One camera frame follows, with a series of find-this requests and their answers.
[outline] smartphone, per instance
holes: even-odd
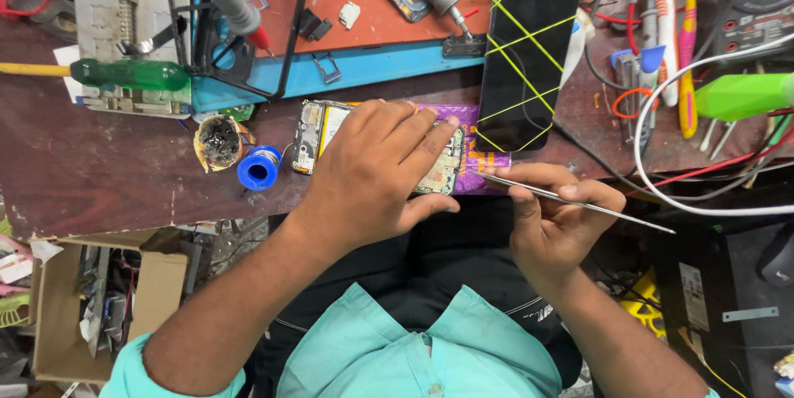
[[[304,100],[298,114],[292,148],[292,169],[303,175],[311,175],[314,163],[323,155],[339,126],[355,107],[348,103],[328,100]],[[433,168],[414,188],[414,193],[452,194],[461,169],[465,133],[462,128],[455,131],[436,159]]]
[[[579,0],[499,2],[507,13],[491,9],[475,146],[538,150],[548,139]]]

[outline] cardboard box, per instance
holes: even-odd
[[[101,384],[110,379],[113,360],[108,350],[88,350],[78,326],[80,298],[77,291],[80,252],[83,245],[109,246],[141,251],[141,272],[135,293],[129,341],[156,330],[179,308],[187,257],[179,250],[173,230],[106,233],[59,240],[64,250],[41,270],[37,307],[33,371],[39,381],[79,381]]]

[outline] circuit board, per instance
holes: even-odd
[[[337,101],[304,100],[292,149],[292,169],[311,175],[314,161],[336,134],[342,121],[355,106]],[[457,129],[436,160],[433,168],[414,189],[416,193],[451,194],[461,169],[464,142],[463,129]]]

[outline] wooden workbench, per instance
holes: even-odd
[[[595,40],[593,56],[606,71],[604,57],[625,46],[624,38],[608,38],[600,32]],[[65,45],[33,26],[0,20],[2,62],[54,64],[52,49]],[[480,68],[468,68],[322,97],[476,104],[480,79]],[[601,93],[599,108],[593,101],[595,93]],[[614,91],[606,95],[615,98]],[[246,125],[262,143],[283,149],[294,135],[299,100],[264,104]],[[610,114],[602,85],[584,59],[562,88],[556,110],[573,134],[616,169],[628,172],[633,167],[619,121]],[[677,121],[677,108],[658,114],[646,157],[650,170],[709,165],[697,150],[705,124],[692,139],[682,140]],[[301,200],[309,178],[287,167],[273,188],[258,193],[243,194],[236,170],[205,174],[192,146],[197,125],[192,120],[186,123],[189,132],[175,120],[94,112],[72,105],[60,78],[0,74],[0,192],[14,234],[63,237],[262,216],[287,212]],[[714,162],[756,149],[764,128],[763,118],[740,122]],[[718,129],[713,141],[719,134]],[[555,132],[541,151],[514,155],[514,163],[525,161],[559,163],[583,178],[605,176],[595,162]]]

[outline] green tool handle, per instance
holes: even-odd
[[[175,62],[119,60],[99,62],[80,58],[70,65],[72,78],[85,86],[120,86],[127,89],[178,91],[187,85],[190,76]]]

